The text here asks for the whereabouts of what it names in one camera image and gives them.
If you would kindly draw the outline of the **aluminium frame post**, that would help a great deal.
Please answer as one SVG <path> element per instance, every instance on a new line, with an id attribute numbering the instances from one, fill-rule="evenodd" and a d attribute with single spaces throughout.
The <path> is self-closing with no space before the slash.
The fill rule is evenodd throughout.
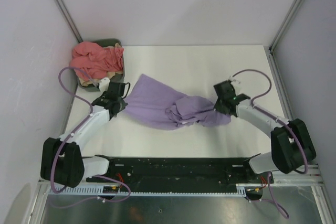
<path id="1" fill-rule="evenodd" d="M 277 48 L 278 44 L 280 43 L 281 39 L 285 35 L 286 31 L 288 30 L 290 24 L 292 23 L 293 19 L 297 15 L 300 7 L 304 3 L 305 0 L 293 0 L 283 22 L 281 23 L 275 37 L 273 38 L 271 44 L 268 46 L 268 49 L 271 54 L 274 53 L 275 49 Z"/>
<path id="2" fill-rule="evenodd" d="M 56 3 L 56 6 L 58 7 L 62 17 L 64 18 L 66 24 L 68 25 L 70 31 L 72 32 L 73 36 L 75 37 L 76 41 L 78 43 L 82 42 L 82 36 L 64 2 L 64 0 L 54 0 Z"/>

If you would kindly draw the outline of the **right aluminium frame post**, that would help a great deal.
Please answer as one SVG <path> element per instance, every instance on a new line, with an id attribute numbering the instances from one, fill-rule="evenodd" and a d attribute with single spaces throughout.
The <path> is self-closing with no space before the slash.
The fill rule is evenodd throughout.
<path id="1" fill-rule="evenodd" d="M 293 19 L 297 15 L 300 7 L 304 3 L 305 0 L 293 0 L 283 22 L 281 23 L 275 37 L 273 38 L 271 44 L 268 46 L 268 49 L 271 54 L 274 53 L 275 49 L 277 48 L 278 44 L 280 43 L 281 39 L 285 35 L 286 31 L 288 30 L 290 24 L 292 23 Z"/>

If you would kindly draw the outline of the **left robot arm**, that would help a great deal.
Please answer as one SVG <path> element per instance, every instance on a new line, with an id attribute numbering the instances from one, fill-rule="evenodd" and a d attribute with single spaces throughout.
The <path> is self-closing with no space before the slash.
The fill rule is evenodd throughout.
<path id="1" fill-rule="evenodd" d="M 50 181 L 54 193 L 67 187 L 77 187 L 83 179 L 99 176 L 110 182 L 115 178 L 116 169 L 104 156 L 86 157 L 81 151 L 92 137 L 112 118 L 128 105 L 125 98 L 130 83 L 109 82 L 101 96 L 89 104 L 89 114 L 70 131 L 58 138 L 48 138 L 43 144 L 40 176 Z"/>

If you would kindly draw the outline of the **dark grey plastic bin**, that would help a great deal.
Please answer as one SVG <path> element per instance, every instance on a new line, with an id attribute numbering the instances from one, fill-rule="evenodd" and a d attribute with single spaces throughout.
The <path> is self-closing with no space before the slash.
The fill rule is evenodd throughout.
<path id="1" fill-rule="evenodd" d="M 98 44 L 99 46 L 106 48 L 106 47 L 111 47 L 114 46 L 115 44 L 119 44 L 122 46 L 122 43 L 119 39 L 116 38 L 106 38 L 106 39 L 99 39 L 99 40 L 94 40 L 92 41 L 93 43 Z M 116 72 L 114 76 L 111 76 L 110 81 L 111 82 L 123 82 L 124 80 L 124 69 L 120 72 Z M 99 88 L 95 87 L 93 84 L 88 84 L 87 86 L 83 86 L 77 78 L 77 85 L 78 87 L 88 91 L 88 92 L 97 92 L 99 91 Z"/>

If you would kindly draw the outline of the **left aluminium frame post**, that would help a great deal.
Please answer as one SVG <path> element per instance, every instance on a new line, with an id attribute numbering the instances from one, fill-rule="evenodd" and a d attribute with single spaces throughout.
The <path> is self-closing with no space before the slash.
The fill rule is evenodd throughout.
<path id="1" fill-rule="evenodd" d="M 58 7 L 62 17 L 64 18 L 66 24 L 68 25 L 70 31 L 72 32 L 73 36 L 75 37 L 76 41 L 78 43 L 82 42 L 82 36 L 64 2 L 64 0 L 54 0 L 56 3 L 56 6 Z"/>

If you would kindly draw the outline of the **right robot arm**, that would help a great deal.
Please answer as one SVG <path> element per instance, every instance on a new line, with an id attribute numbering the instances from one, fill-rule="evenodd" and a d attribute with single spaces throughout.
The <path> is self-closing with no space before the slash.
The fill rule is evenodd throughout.
<path id="1" fill-rule="evenodd" d="M 254 183 L 264 172 L 278 170 L 288 174 L 299 172 L 301 166 L 307 169 L 308 163 L 316 158 L 316 150 L 305 122 L 285 119 L 252 105 L 249 96 L 237 93 L 236 83 L 235 80 L 226 80 L 214 85 L 217 94 L 214 109 L 247 121 L 271 141 L 270 152 L 248 159 L 248 166 L 242 169 L 243 179 Z"/>

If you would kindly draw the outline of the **purple t shirt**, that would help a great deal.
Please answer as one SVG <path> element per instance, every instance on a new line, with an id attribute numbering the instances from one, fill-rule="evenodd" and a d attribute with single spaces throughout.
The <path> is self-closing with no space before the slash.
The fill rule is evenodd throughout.
<path id="1" fill-rule="evenodd" d="M 231 117 L 216 112 L 214 103 L 207 98 L 181 93 L 144 74 L 125 101 L 128 104 L 125 114 L 159 130 L 176 130 L 194 124 L 215 127 L 231 122 Z"/>

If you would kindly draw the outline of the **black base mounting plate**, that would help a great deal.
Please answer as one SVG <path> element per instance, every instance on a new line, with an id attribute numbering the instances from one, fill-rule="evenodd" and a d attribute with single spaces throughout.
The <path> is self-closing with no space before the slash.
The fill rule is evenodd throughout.
<path id="1" fill-rule="evenodd" d="M 106 174 L 87 182 L 119 179 L 133 193 L 236 193 L 237 184 L 263 186 L 267 173 L 255 174 L 246 157 L 237 158 L 111 158 Z"/>

